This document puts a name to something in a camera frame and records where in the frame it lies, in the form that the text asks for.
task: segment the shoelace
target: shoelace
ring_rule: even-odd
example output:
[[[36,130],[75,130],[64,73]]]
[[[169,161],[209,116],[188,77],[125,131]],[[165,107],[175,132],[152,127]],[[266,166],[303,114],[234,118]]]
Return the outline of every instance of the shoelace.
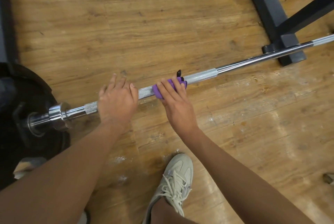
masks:
[[[187,190],[186,194],[182,196],[182,192],[186,190],[187,181],[183,179],[178,173],[176,173],[175,170],[173,170],[173,173],[167,177],[163,175],[164,179],[166,180],[166,183],[164,186],[162,186],[161,190],[164,193],[160,193],[157,196],[164,196],[170,198],[172,202],[171,205],[174,207],[174,209],[184,217],[184,213],[182,210],[182,201],[184,201],[191,190]],[[176,189],[176,185],[179,185],[181,187],[181,190]]]

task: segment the purple lifting strap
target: purple lifting strap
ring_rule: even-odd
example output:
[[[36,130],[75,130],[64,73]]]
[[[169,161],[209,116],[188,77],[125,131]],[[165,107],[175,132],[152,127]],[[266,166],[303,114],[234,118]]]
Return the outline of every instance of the purple lifting strap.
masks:
[[[177,80],[179,81],[180,84],[183,83],[184,86],[187,88],[187,82],[186,81],[183,82],[182,79],[181,79],[181,77],[177,77]],[[168,79],[167,81],[170,83],[170,85],[172,86],[172,88],[176,91],[176,88],[175,88],[174,83],[172,82],[172,80]],[[157,85],[156,84],[153,85],[152,88],[153,88],[153,92],[155,94],[155,97],[158,98],[158,99],[163,99],[163,97],[162,97],[162,95],[161,95],[161,93],[160,93]]]

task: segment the hand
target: hand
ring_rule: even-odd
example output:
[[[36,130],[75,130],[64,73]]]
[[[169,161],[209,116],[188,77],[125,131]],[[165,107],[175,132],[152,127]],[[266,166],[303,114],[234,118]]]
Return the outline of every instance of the hand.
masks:
[[[180,84],[176,76],[172,77],[176,91],[166,79],[157,83],[164,98],[161,100],[166,109],[169,123],[174,131],[184,140],[190,134],[199,130],[194,108],[188,100],[184,84]]]
[[[104,85],[98,95],[98,112],[101,123],[120,126],[122,130],[130,121],[138,106],[138,89],[122,77],[116,83],[114,74],[109,85]]]

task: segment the wooden floor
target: wooden floor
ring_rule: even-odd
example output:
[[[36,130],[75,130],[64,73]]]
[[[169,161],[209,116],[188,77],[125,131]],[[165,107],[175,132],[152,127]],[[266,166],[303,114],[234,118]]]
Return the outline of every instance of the wooden floor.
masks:
[[[312,0],[280,0],[290,16]],[[12,0],[20,57],[58,101],[97,100],[113,72],[137,87],[261,53],[269,43],[251,0]],[[297,33],[301,42],[334,29],[334,12]],[[188,88],[201,129],[315,223],[334,223],[334,43],[307,60],[239,69]],[[77,121],[73,143],[98,116]],[[171,157],[194,162],[186,217],[241,223],[203,165],[170,127],[154,98],[143,99],[116,143],[88,203],[93,224],[140,223]]]

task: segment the beige sneaker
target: beige sneaker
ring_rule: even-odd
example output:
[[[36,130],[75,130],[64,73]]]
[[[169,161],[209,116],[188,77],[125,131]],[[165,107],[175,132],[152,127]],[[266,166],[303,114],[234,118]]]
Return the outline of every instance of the beige sneaker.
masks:
[[[191,191],[193,172],[194,167],[188,155],[180,153],[171,159],[148,206],[142,224],[151,222],[152,207],[161,197],[165,197],[175,211],[184,217],[182,203]]]

